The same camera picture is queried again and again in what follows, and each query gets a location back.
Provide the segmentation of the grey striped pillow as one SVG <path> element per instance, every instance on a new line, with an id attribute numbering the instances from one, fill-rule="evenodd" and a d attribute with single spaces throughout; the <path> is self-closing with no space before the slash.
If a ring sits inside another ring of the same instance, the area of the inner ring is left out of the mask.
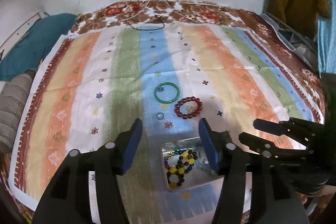
<path id="1" fill-rule="evenodd" d="M 1 91 L 1 152 L 13 149 L 23 109 L 35 77 L 34 71 L 14 77 Z"/>

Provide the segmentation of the green jade bangle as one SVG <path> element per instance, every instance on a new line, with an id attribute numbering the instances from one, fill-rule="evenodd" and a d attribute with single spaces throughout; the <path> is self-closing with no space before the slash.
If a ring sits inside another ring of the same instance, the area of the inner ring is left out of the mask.
<path id="1" fill-rule="evenodd" d="M 163 82 L 154 89 L 154 98 L 162 104 L 171 104 L 180 97 L 180 88 L 172 82 Z"/>

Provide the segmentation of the brown floral bedspread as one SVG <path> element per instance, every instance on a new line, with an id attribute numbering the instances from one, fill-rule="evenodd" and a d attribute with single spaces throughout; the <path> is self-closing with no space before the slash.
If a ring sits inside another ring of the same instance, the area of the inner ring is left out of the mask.
<path id="1" fill-rule="evenodd" d="M 79 14 L 70 35 L 128 23 L 209 23 L 225 27 L 246 28 L 252 32 L 277 60 L 299 89 L 315 122 L 323 123 L 326 102 L 321 80 L 294 53 L 275 28 L 252 11 L 193 1 L 119 1 L 94 12 Z"/>

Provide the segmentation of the silver metal tin box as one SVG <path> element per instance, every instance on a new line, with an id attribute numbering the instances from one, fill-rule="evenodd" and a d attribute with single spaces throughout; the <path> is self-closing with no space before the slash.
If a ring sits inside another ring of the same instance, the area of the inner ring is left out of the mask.
<path id="1" fill-rule="evenodd" d="M 204 186 L 220 178 L 210 168 L 199 137 L 161 144 L 161 158 L 170 192 Z"/>

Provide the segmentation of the striped colourful cloth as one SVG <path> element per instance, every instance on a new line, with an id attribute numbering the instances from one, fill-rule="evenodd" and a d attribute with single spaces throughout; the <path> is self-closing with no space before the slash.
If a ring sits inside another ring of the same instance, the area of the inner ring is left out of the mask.
<path id="1" fill-rule="evenodd" d="M 179 118 L 186 97 L 203 104 Z M 221 180 L 170 192 L 160 150 L 198 135 L 206 118 L 232 139 L 252 123 L 290 117 L 323 123 L 319 80 L 278 38 L 246 28 L 175 22 L 61 36 L 35 76 L 13 148 L 9 187 L 31 210 L 66 154 L 96 151 L 143 121 L 131 169 L 118 179 L 131 223 L 209 223 Z"/>

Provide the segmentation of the teal pillow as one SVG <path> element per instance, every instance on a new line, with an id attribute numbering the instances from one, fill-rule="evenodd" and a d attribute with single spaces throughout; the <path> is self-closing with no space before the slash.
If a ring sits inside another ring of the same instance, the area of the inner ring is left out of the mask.
<path id="1" fill-rule="evenodd" d="M 10 81 L 26 71 L 37 71 L 40 61 L 66 35 L 77 16 L 63 13 L 37 20 L 1 61 L 1 81 Z"/>

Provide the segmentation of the light blue curtain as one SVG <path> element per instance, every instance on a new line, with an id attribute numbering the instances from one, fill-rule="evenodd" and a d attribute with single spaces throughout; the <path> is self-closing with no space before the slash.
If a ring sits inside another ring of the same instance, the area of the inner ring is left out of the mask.
<path id="1" fill-rule="evenodd" d="M 335 0 L 329 0 L 330 19 L 318 17 L 318 70 L 335 74 Z"/>

